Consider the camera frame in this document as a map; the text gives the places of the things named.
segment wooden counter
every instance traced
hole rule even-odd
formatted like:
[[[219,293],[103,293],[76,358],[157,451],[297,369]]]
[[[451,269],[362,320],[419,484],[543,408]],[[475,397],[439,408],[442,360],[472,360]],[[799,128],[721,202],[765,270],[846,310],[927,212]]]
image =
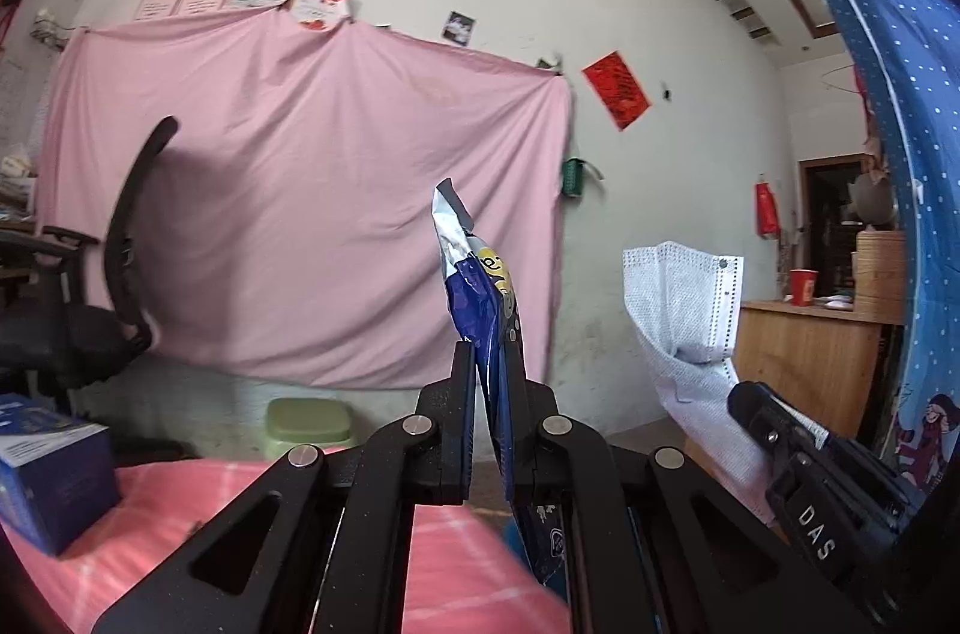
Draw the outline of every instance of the wooden counter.
[[[733,365],[842,436],[856,437],[883,325],[866,314],[776,300],[740,308]]]

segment snack bag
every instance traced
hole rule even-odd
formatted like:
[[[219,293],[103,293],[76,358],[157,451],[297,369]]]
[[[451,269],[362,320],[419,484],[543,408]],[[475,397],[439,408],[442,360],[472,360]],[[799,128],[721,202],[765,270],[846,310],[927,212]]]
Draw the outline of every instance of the snack bag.
[[[443,282],[453,324],[476,350],[493,450],[512,498],[512,437],[504,343],[520,343],[517,296],[506,263],[483,239],[473,235],[473,221],[445,180],[433,196],[433,223],[440,240]],[[513,507],[517,530],[536,579],[546,583],[563,570],[563,524],[554,506]]]

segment pink blanket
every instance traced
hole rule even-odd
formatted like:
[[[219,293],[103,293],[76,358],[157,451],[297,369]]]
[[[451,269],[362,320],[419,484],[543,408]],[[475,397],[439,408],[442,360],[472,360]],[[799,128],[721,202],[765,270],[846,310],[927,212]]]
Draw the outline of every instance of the pink blanket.
[[[200,460],[119,469],[123,500],[60,559],[7,529],[40,592],[75,634],[182,544],[265,469]],[[565,604],[541,588],[496,534],[464,507],[418,507],[404,634],[569,631]]]
[[[449,175],[510,265],[542,379],[568,111],[549,71],[364,23],[319,34],[274,9],[85,31],[61,60],[38,210],[102,237],[147,133],[176,116],[134,227],[157,350],[409,388],[449,374],[456,339],[430,218]],[[95,257],[90,298],[109,305]]]

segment black office chair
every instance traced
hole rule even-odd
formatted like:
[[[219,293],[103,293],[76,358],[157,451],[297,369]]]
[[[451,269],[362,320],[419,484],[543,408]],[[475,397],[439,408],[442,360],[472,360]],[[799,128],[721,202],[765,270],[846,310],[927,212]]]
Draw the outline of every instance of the black office chair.
[[[0,231],[0,249],[30,252],[35,260],[39,298],[16,300],[0,311],[0,367],[19,378],[40,376],[40,392],[70,413],[68,390],[109,379],[150,349],[152,332],[133,286],[133,251],[128,223],[136,199],[179,122],[165,117],[133,161],[110,218],[104,242],[104,276],[113,311],[90,306],[83,290],[83,251],[99,244],[92,236],[65,228],[43,228],[56,241]],[[0,379],[0,391],[10,389]]]

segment blue polka dot fabric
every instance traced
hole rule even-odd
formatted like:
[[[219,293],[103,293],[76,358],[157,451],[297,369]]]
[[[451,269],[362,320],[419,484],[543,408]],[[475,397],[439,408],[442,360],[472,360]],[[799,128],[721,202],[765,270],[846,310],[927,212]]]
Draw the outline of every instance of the blue polka dot fabric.
[[[828,1],[874,104],[906,231],[896,459],[929,491],[960,433],[960,0]]]

